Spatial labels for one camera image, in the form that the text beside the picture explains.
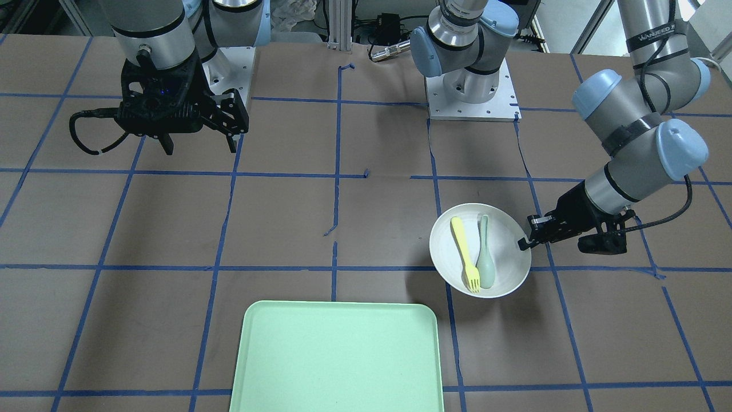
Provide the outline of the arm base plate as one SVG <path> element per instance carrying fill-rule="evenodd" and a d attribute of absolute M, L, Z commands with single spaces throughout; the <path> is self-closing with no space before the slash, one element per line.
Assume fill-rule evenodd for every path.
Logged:
<path fill-rule="evenodd" d="M 208 61 L 203 63 L 209 88 L 215 96 L 221 96 L 228 89 L 236 89 L 249 108 L 249 95 L 253 83 L 256 47 L 222 47 Z"/>
<path fill-rule="evenodd" d="M 424 86 L 432 120 L 513 122 L 522 118 L 507 60 L 496 73 L 479 75 L 461 69 L 428 77 Z"/>

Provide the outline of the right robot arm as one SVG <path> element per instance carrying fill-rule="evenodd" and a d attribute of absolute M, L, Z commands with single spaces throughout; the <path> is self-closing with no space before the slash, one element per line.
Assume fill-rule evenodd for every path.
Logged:
<path fill-rule="evenodd" d="M 209 128 L 231 152 L 248 133 L 256 47 L 271 39 L 269 1 L 102 1 L 125 64 L 107 115 L 127 134 L 159 141 Z"/>

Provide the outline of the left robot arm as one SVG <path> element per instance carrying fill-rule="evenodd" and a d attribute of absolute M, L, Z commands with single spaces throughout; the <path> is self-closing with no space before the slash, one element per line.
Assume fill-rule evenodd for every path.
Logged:
<path fill-rule="evenodd" d="M 705 141 L 686 122 L 664 120 L 671 110 L 696 101 L 711 73 L 690 57 L 687 22 L 675 1 L 620 1 L 620 20 L 634 75 L 594 73 L 578 86 L 572 104 L 610 157 L 604 167 L 561 196 L 556 208 L 528 217 L 531 232 L 521 250 L 578 237 L 578 250 L 592 255 L 625 253 L 628 232 L 658 226 L 679 214 L 628 227 L 633 204 L 674 181 L 684 180 L 686 211 L 693 198 L 689 174 L 709 156 Z M 461 101 L 470 81 L 498 85 L 498 72 L 517 34 L 518 16 L 491 1 L 441 1 L 423 26 L 410 34 L 411 55 L 427 78 L 444 76 Z"/>

